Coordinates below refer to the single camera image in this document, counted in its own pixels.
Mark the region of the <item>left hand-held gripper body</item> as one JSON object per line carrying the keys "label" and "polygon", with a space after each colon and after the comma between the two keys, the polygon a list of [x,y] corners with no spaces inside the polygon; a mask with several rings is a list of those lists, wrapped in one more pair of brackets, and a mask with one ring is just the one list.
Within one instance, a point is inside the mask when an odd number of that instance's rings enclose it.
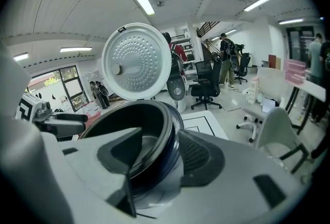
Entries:
{"label": "left hand-held gripper body", "polygon": [[16,109],[15,119],[26,120],[37,125],[46,121],[52,114],[48,101],[43,101],[30,93],[24,93]]}

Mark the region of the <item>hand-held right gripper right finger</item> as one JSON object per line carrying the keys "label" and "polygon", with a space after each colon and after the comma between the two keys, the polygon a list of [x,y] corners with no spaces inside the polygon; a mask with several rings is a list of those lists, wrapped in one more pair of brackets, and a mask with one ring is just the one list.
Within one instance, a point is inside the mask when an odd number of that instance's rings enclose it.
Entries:
{"label": "hand-held right gripper right finger", "polygon": [[189,130],[178,139],[180,192],[158,223],[281,223],[304,194],[262,151]]}

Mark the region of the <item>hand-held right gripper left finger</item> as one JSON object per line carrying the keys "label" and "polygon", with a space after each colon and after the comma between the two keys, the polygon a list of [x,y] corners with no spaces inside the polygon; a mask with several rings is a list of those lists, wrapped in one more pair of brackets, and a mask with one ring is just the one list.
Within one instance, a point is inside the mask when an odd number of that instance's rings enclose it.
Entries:
{"label": "hand-held right gripper left finger", "polygon": [[61,188],[73,223],[139,223],[129,171],[141,150],[129,128],[61,145]]}

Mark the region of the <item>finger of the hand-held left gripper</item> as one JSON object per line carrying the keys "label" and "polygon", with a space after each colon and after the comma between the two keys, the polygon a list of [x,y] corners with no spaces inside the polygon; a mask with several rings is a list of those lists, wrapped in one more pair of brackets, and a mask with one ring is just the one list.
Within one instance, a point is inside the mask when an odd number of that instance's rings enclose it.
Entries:
{"label": "finger of the hand-held left gripper", "polygon": [[88,116],[85,114],[76,114],[76,113],[54,113],[52,115],[58,120],[71,120],[85,123],[88,121]]}
{"label": "finger of the hand-held left gripper", "polygon": [[35,125],[42,132],[48,132],[55,137],[73,136],[84,132],[86,126],[82,122],[72,120],[47,119],[43,122],[36,122]]}

